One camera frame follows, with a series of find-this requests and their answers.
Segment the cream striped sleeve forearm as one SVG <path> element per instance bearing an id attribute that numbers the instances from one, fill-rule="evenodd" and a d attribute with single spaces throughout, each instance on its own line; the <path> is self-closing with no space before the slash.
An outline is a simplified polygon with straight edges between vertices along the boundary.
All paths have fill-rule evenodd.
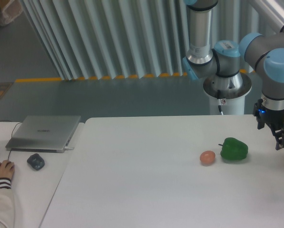
<path id="1" fill-rule="evenodd" d="M 0 178 L 0 228 L 13 228 L 15 220 L 14 195 L 9 178 Z"/>

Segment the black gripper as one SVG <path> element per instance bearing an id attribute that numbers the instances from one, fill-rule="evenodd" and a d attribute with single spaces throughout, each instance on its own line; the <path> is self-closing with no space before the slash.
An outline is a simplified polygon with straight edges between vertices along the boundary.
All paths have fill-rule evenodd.
<path id="1" fill-rule="evenodd" d="M 254 105 L 253 116 L 257 120 L 257 129 L 263 129 L 265 124 L 271 129 L 276 140 L 276 150 L 284 148 L 284 109 L 273 110 L 264 106 L 264 100 L 258 99 Z"/>

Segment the person's right hand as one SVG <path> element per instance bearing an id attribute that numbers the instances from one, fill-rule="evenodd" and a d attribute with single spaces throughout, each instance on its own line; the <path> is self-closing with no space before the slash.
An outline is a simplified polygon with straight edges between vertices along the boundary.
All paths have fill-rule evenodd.
<path id="1" fill-rule="evenodd" d="M 0 162 L 0 179 L 12 180 L 15 172 L 15 164 L 9 160 Z"/>

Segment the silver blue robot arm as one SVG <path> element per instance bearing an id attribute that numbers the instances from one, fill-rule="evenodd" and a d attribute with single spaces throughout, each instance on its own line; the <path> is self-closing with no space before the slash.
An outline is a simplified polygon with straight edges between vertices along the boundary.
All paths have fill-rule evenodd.
<path id="1" fill-rule="evenodd" d="M 230 40 L 210 45 L 215 0 L 187 0 L 190 11 L 190 47 L 183 65 L 192 79 L 204 78 L 203 89 L 213 100 L 217 114 L 242 114 L 241 105 L 224 108 L 226 102 L 243 99 L 251 90 L 250 78 L 240 73 L 243 59 L 262 79 L 262 94 L 253 107 L 258 129 L 268 126 L 276 148 L 284 148 L 284 0 L 252 0 L 251 6 L 270 24 L 275 34 L 250 33 L 240 43 Z"/>

